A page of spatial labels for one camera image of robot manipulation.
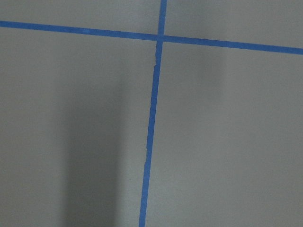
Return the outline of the brown table mat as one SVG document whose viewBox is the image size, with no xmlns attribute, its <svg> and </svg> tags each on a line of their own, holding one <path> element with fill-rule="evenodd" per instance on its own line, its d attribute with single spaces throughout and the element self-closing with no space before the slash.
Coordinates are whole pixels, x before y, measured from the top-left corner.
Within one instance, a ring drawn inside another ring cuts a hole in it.
<svg viewBox="0 0 303 227">
<path fill-rule="evenodd" d="M 3 227 L 300 227 L 300 0 L 3 0 Z"/>
</svg>

